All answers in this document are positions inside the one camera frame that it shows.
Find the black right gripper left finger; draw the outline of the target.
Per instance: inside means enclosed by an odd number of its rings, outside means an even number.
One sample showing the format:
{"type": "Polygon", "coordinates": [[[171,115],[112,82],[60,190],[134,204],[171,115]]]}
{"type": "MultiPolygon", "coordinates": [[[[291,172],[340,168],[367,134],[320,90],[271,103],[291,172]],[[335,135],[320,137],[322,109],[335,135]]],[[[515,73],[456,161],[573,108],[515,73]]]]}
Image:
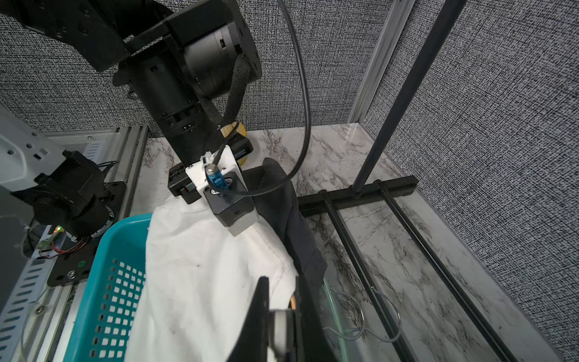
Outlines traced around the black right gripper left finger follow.
{"type": "Polygon", "coordinates": [[[267,277],[261,277],[228,361],[267,361],[268,315],[269,281],[267,277]]]}

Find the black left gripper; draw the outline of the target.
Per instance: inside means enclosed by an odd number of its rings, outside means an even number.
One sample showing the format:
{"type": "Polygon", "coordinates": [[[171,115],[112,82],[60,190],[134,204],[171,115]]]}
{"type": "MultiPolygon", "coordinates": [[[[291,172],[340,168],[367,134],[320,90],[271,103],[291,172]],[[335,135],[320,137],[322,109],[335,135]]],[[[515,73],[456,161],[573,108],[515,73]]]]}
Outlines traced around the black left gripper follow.
{"type": "Polygon", "coordinates": [[[171,194],[181,197],[188,205],[207,194],[218,195],[218,189],[233,189],[234,179],[246,187],[241,168],[227,144],[217,161],[219,152],[207,151],[190,166],[178,164],[170,169],[167,186],[171,194]]]}

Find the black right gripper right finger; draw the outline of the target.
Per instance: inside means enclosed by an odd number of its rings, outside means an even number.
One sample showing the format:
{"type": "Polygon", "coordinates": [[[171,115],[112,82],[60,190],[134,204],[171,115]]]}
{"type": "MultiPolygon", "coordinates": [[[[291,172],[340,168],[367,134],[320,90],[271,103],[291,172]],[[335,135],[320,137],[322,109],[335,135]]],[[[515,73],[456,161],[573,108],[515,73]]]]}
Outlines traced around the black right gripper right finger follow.
{"type": "Polygon", "coordinates": [[[296,360],[336,361],[336,356],[324,334],[308,283],[301,275],[296,278],[295,299],[296,360]]]}

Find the mint green hanger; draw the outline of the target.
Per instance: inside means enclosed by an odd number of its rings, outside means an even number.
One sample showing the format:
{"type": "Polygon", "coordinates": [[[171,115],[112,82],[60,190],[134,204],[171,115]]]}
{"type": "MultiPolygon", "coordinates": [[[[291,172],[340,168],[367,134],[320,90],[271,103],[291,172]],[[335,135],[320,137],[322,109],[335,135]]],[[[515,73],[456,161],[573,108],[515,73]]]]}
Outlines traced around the mint green hanger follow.
{"type": "Polygon", "coordinates": [[[371,335],[375,339],[378,339],[378,341],[389,344],[394,344],[401,338],[403,331],[403,323],[398,308],[395,306],[395,304],[392,303],[392,301],[390,301],[390,299],[385,294],[378,291],[375,287],[372,287],[371,290],[375,293],[375,295],[378,296],[380,301],[387,303],[388,305],[386,308],[387,311],[394,312],[395,314],[396,327],[395,327],[395,335],[393,337],[381,336],[367,326],[363,307],[360,304],[360,302],[358,302],[352,295],[347,294],[344,291],[338,291],[334,289],[326,278],[324,278],[322,286],[323,291],[327,297],[327,302],[329,304],[330,311],[332,313],[334,324],[334,327],[325,326],[323,327],[323,330],[327,333],[333,334],[333,336],[335,336],[338,339],[340,361],[350,361],[348,343],[357,341],[363,336],[371,335]],[[349,300],[350,303],[354,306],[354,310],[360,316],[359,327],[347,328],[345,317],[343,317],[342,313],[339,311],[339,307],[342,307],[342,300],[349,300]]]}

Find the white t-shirt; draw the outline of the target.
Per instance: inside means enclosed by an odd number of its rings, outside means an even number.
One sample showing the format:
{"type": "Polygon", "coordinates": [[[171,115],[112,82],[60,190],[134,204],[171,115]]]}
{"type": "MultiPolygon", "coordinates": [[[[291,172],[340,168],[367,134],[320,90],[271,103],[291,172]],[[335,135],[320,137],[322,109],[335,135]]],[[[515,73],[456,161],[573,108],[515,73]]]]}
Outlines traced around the white t-shirt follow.
{"type": "Polygon", "coordinates": [[[261,277],[270,307],[288,307],[296,268],[266,220],[235,236],[206,202],[167,199],[152,214],[126,360],[227,360],[261,277]]]}

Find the dark grey garment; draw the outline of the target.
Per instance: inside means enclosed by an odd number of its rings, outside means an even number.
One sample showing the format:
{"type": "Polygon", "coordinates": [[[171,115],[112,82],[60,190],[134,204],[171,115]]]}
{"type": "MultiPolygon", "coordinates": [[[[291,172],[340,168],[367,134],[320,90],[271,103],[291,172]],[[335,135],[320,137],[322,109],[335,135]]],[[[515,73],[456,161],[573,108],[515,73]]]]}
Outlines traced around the dark grey garment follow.
{"type": "MultiPolygon", "coordinates": [[[[286,176],[280,164],[272,158],[265,158],[259,167],[244,170],[242,174],[250,191],[274,185],[286,176]]],[[[305,277],[312,297],[319,300],[327,263],[299,211],[293,184],[285,183],[270,193],[254,197],[253,201],[258,214],[265,218],[283,242],[297,272],[305,277]]]]}

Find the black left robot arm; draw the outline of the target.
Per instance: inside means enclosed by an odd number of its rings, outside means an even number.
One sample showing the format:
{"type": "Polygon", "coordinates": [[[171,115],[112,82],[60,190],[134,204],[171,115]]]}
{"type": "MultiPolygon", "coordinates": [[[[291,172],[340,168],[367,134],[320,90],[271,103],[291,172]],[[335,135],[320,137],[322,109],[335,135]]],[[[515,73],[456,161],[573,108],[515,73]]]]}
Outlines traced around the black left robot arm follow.
{"type": "Polygon", "coordinates": [[[235,1],[172,11],[156,1],[3,1],[1,13],[75,48],[99,72],[116,68],[181,165],[167,186],[187,203],[200,195],[185,174],[223,142],[248,84],[262,76],[253,36],[235,1]]]}

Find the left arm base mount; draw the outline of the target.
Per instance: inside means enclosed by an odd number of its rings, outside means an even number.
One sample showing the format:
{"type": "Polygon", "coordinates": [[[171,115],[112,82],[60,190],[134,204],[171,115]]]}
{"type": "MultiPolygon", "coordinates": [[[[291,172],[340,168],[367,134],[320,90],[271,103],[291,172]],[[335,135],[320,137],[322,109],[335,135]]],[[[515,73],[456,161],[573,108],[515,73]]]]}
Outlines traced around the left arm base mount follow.
{"type": "Polygon", "coordinates": [[[57,239],[39,250],[39,259],[55,259],[47,285],[58,287],[88,278],[99,242],[119,221],[126,183],[105,181],[112,161],[104,167],[80,152],[64,151],[64,162],[52,174],[41,173],[36,185],[10,192],[33,207],[35,220],[66,234],[58,247],[57,239]]]}

